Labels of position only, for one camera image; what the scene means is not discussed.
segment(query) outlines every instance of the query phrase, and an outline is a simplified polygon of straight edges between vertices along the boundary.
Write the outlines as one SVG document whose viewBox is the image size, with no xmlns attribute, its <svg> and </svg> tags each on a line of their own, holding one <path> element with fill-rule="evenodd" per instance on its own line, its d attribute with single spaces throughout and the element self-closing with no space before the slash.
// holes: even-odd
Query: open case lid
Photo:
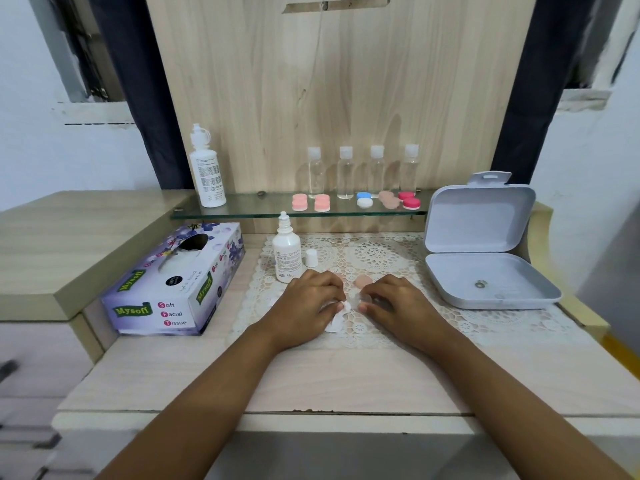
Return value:
<svg viewBox="0 0 640 480">
<path fill-rule="evenodd" d="M 507 185 L 507 171 L 474 173 L 431 197 L 424 245 L 432 253 L 496 253 L 519 243 L 536 201 L 528 185 Z"/>
</svg>

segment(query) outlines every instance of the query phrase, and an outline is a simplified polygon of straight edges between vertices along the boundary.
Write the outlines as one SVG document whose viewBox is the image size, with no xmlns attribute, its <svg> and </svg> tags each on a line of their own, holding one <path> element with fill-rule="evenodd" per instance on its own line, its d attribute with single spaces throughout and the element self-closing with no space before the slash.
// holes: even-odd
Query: white plastic storage case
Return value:
<svg viewBox="0 0 640 480">
<path fill-rule="evenodd" d="M 507 185 L 505 171 L 475 173 L 467 185 L 431 198 L 424 245 L 427 269 L 442 297 L 473 310 L 544 308 L 562 292 L 524 259 L 508 254 L 522 238 L 536 193 Z"/>
</svg>

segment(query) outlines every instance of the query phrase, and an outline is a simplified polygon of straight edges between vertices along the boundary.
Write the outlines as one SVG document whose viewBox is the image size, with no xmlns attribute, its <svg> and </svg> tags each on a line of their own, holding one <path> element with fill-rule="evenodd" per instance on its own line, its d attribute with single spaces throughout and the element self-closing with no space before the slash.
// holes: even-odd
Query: bottle label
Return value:
<svg viewBox="0 0 640 480">
<path fill-rule="evenodd" d="M 210 199 L 219 200 L 224 198 L 225 189 L 222 185 L 222 176 L 220 175 L 220 166 L 217 158 L 206 158 L 196 160 L 198 177 L 202 187 L 201 192 L 213 192 Z"/>
<path fill-rule="evenodd" d="M 302 267 L 302 252 L 296 249 L 290 253 L 276 251 L 276 274 L 279 278 L 297 278 Z"/>
</svg>

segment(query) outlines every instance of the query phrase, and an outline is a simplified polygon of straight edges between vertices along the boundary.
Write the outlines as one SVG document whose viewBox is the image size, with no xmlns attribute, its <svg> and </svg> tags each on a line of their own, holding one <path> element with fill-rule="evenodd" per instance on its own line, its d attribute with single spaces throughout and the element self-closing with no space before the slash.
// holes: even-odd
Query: drawer handle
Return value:
<svg viewBox="0 0 640 480">
<path fill-rule="evenodd" d="M 18 362 L 15 360 L 7 360 L 0 363 L 0 382 L 4 381 L 12 373 L 18 370 Z"/>
</svg>

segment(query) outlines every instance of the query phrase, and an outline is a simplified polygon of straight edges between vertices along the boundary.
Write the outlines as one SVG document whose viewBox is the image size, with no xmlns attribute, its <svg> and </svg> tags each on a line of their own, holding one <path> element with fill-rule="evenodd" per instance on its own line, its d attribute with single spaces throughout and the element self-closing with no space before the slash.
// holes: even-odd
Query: hand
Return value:
<svg viewBox="0 0 640 480">
<path fill-rule="evenodd" d="M 427 355 L 455 334 L 455 329 L 436 311 L 431 302 L 406 278 L 388 274 L 366 285 L 362 293 L 387 300 L 385 309 L 375 303 L 361 303 L 358 311 L 380 323 L 396 338 Z"/>
<path fill-rule="evenodd" d="M 300 279 L 291 280 L 282 296 L 256 325 L 267 331 L 279 353 L 320 335 L 342 309 L 340 302 L 346 299 L 338 276 L 330 271 L 318 273 L 308 269 Z M 335 303 L 322 308 L 331 301 Z"/>
</svg>

